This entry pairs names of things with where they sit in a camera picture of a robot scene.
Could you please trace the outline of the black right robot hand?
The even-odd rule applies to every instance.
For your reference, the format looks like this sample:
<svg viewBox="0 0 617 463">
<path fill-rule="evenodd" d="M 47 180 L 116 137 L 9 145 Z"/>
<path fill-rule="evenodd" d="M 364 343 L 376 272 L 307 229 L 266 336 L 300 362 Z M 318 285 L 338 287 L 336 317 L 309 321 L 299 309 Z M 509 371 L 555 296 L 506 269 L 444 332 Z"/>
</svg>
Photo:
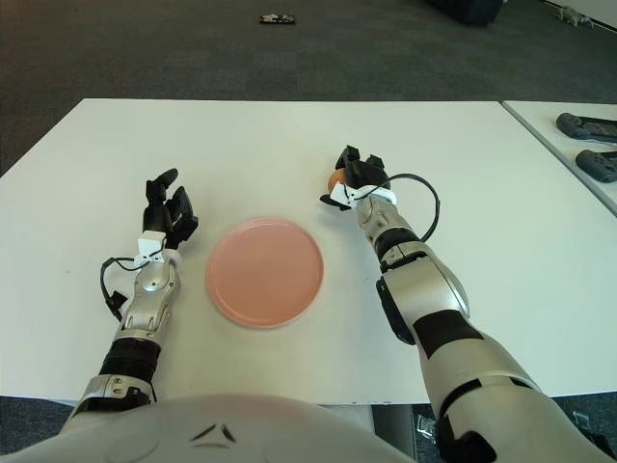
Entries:
<svg viewBox="0 0 617 463">
<path fill-rule="evenodd" d="M 352 146 L 346 146 L 337 159 L 327 190 L 319 201 L 341 211 L 355 208 L 372 195 L 391 204 L 397 202 L 382 159 L 369 155 L 362 160 L 359 150 Z"/>
</svg>

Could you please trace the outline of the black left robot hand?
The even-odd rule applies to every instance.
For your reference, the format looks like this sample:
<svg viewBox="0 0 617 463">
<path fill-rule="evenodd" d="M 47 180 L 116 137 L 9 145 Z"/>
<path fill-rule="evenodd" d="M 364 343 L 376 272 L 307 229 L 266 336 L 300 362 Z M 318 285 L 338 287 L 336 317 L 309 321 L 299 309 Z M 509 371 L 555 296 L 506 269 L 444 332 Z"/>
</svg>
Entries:
<svg viewBox="0 0 617 463">
<path fill-rule="evenodd" d="M 163 251 L 176 250 L 199 225 L 183 186 L 179 186 L 170 198 L 167 195 L 177 176 L 177 169 L 172 168 L 146 183 L 148 205 L 143 214 L 143 233 L 138 239 L 139 254 L 134 259 L 138 265 L 163 261 Z"/>
</svg>

